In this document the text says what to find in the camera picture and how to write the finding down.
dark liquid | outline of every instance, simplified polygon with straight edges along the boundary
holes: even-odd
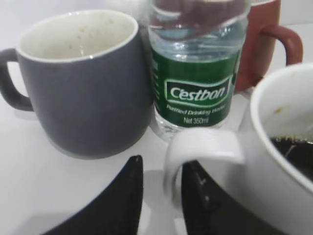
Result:
[[[291,138],[272,138],[283,156],[313,181],[313,142]]]

bottle label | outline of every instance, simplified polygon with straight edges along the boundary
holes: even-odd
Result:
[[[190,63],[153,55],[153,86],[158,113],[182,127],[213,126],[230,109],[241,51],[228,59]]]

black plastic piece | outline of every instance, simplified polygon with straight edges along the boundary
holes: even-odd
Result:
[[[89,205],[44,235],[136,235],[142,197],[142,157],[135,156]]]
[[[181,196],[188,235],[285,235],[230,197],[197,161],[183,166]]]

white table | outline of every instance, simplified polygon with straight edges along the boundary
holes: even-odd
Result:
[[[313,24],[290,28],[303,39],[304,61],[313,61]],[[269,71],[284,67],[284,58],[277,43]],[[26,94],[17,65],[10,65],[10,71],[18,90]],[[242,95],[234,97],[225,128],[238,128],[247,104]],[[143,156],[145,170],[138,234],[184,234],[182,219],[174,221],[164,213],[161,170],[166,147],[149,127],[138,143],[116,156],[98,160],[67,156],[49,142],[33,113],[16,111],[0,98],[0,234],[37,235],[61,223],[96,197],[137,154]]]

red mug handle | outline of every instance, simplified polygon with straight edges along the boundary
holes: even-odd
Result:
[[[286,50],[286,66],[302,62],[302,41],[294,31],[279,25],[267,25],[262,28],[261,34],[276,38],[284,45]]]

